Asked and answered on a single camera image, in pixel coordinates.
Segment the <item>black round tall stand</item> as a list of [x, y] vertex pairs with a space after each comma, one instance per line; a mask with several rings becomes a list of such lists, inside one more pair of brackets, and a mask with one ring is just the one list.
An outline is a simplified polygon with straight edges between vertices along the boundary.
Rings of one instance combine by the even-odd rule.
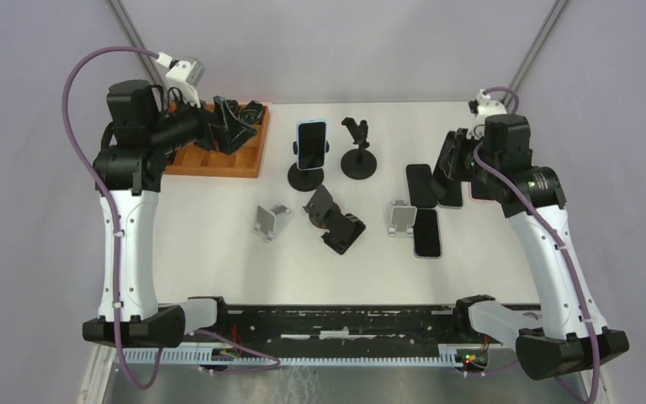
[[357, 149], [347, 151], [341, 159], [341, 169], [343, 173], [354, 180], [364, 180], [372, 177], [377, 169], [377, 159], [375, 155], [368, 150], [368, 122], [361, 120], [359, 123], [352, 117], [346, 117], [342, 120], [352, 136], [353, 144]]

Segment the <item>blue case smartphone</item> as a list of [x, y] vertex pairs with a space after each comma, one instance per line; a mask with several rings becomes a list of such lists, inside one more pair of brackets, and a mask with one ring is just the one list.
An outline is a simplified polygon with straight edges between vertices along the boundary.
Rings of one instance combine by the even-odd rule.
[[297, 124], [295, 142], [296, 166], [301, 171], [323, 168], [329, 150], [324, 120], [302, 121]]

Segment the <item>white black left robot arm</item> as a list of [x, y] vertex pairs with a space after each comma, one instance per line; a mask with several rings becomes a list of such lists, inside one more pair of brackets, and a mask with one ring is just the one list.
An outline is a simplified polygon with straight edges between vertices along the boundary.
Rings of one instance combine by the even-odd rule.
[[231, 154], [256, 135], [233, 103], [185, 102], [177, 88], [145, 80], [112, 85], [111, 115], [93, 161], [107, 234], [104, 291], [98, 314], [82, 325], [91, 343], [126, 348], [175, 348], [199, 330], [211, 343], [230, 334], [230, 319], [214, 298], [161, 304], [153, 279], [154, 221], [162, 177], [171, 156], [185, 146]]

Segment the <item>black folding phone stand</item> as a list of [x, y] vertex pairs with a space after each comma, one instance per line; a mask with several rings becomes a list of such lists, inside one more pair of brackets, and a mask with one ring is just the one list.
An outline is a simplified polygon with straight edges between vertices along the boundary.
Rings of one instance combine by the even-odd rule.
[[366, 225], [355, 215], [329, 211], [326, 215], [326, 233], [323, 242], [335, 253], [343, 255], [366, 230]]

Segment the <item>pink case smartphone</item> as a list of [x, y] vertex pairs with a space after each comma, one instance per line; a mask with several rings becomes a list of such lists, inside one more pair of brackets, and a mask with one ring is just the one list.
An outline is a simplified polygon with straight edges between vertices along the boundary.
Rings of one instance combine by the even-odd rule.
[[491, 201], [494, 199], [488, 186], [485, 183], [477, 180], [474, 180], [470, 183], [470, 194], [471, 198], [475, 200]]

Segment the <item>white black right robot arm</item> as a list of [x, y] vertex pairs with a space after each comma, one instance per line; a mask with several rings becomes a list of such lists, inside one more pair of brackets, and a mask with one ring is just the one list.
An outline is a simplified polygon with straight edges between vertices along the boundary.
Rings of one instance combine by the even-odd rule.
[[439, 202], [464, 182], [496, 201], [525, 253], [540, 300], [533, 319], [489, 295], [459, 299], [452, 330], [462, 343], [483, 335], [512, 348], [532, 380], [591, 370], [626, 353], [627, 334], [611, 329], [585, 282], [571, 240], [567, 200], [556, 172], [532, 162], [524, 116], [496, 114], [479, 128], [449, 131], [432, 172]]

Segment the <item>black round clamp stand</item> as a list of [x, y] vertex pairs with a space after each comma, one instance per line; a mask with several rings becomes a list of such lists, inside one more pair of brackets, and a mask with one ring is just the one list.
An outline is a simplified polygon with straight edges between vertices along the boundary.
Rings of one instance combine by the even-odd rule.
[[[299, 155], [298, 142], [294, 141], [292, 144], [294, 155], [297, 157]], [[322, 185], [325, 172], [325, 156], [330, 151], [330, 143], [325, 141], [324, 151], [323, 151], [323, 160], [318, 167], [313, 167], [311, 169], [301, 170], [298, 167], [299, 159], [296, 158], [296, 161], [289, 167], [287, 173], [287, 180], [289, 185], [299, 191], [299, 192], [310, 192], [315, 190], [318, 186]]]

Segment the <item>silver edge smartphone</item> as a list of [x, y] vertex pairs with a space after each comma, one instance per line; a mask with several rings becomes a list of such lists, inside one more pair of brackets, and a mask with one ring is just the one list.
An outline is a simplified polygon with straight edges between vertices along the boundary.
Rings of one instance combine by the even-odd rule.
[[442, 256], [438, 215], [434, 209], [417, 211], [413, 238], [413, 252], [416, 258], [438, 259]]

